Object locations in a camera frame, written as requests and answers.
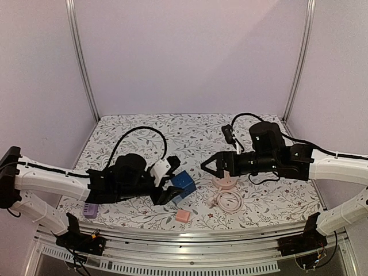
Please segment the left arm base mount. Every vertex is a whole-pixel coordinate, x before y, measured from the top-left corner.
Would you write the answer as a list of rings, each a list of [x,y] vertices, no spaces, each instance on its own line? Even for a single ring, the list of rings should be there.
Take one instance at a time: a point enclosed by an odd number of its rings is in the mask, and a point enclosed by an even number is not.
[[[56,244],[71,251],[102,256],[107,240],[100,235],[99,229],[91,234],[82,233],[78,219],[71,213],[66,213],[66,216],[68,218],[67,232],[56,235]]]

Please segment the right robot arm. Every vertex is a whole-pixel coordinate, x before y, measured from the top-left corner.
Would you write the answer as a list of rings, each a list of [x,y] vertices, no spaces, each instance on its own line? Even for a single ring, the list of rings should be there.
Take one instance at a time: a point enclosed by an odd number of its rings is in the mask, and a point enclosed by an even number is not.
[[[251,152],[246,152],[231,125],[222,128],[227,143],[235,151],[220,151],[201,163],[201,169],[217,178],[273,173],[278,178],[300,181],[332,180],[367,185],[367,157],[330,152],[317,145],[295,140],[287,146],[278,124],[261,121],[249,128]],[[337,207],[308,218],[304,233],[297,239],[303,251],[315,246],[321,236],[367,217],[367,190]]]

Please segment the blue cube socket adapter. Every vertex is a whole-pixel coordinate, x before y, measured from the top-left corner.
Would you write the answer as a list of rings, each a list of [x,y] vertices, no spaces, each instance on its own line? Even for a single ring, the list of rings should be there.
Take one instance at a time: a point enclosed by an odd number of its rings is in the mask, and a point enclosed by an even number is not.
[[[171,179],[171,183],[174,187],[181,188],[183,190],[179,195],[181,198],[186,198],[197,190],[194,179],[187,171],[182,171],[178,175],[174,176]]]

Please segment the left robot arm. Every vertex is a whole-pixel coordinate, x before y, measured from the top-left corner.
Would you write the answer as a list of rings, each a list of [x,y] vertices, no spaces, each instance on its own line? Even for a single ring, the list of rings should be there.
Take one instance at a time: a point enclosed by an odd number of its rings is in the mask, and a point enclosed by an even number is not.
[[[26,215],[79,250],[86,241],[79,232],[78,219],[60,213],[34,191],[98,205],[137,197],[149,197],[154,205],[165,205],[183,191],[164,187],[180,164],[177,156],[169,156],[148,167],[142,156],[127,154],[102,171],[67,170],[35,162],[21,155],[20,147],[12,146],[1,157],[1,208]]]

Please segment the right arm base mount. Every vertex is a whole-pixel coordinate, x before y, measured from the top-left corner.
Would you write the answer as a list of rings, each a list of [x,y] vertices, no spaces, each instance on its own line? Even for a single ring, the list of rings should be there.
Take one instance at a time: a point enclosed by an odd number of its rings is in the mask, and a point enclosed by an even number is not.
[[[326,235],[317,232],[317,219],[320,212],[308,217],[303,232],[297,235],[281,237],[277,240],[277,250],[282,256],[316,250],[327,245]]]

